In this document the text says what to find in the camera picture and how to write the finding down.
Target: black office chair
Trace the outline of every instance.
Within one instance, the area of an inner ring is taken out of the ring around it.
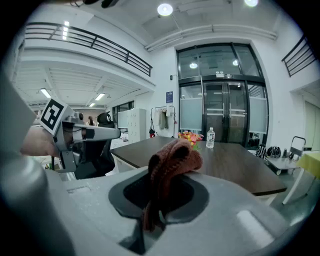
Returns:
[[[115,128],[115,123],[111,121],[109,112],[101,113],[97,117],[99,127]],[[115,161],[110,153],[111,139],[101,142],[95,142],[93,151],[102,150],[99,158],[92,162],[83,164],[74,173],[77,180],[103,177],[115,168]]]

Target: yellow tablecloth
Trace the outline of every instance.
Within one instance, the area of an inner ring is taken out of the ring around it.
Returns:
[[[304,154],[296,163],[296,166],[305,169],[317,179],[320,179],[320,152]]]

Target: flower bouquet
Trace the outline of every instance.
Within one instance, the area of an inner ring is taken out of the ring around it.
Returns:
[[[199,150],[199,146],[197,145],[198,141],[202,141],[204,137],[202,134],[193,133],[191,131],[184,131],[183,133],[179,132],[178,137],[181,139],[188,140],[191,144],[192,149]]]

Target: railing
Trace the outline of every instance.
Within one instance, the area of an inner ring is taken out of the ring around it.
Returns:
[[[88,47],[117,58],[149,77],[151,76],[152,66],[142,58],[103,36],[74,26],[50,22],[30,22],[26,24],[25,39],[54,40]]]
[[[317,59],[307,38],[303,35],[291,51],[281,60],[292,77]]]

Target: dark wooden table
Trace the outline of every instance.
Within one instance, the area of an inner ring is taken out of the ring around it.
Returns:
[[[117,158],[140,168],[147,166],[153,154],[175,138],[156,136],[111,150]],[[264,160],[247,151],[239,144],[214,143],[207,148],[199,141],[203,166],[199,173],[236,183],[255,196],[277,194],[287,188],[265,164]]]

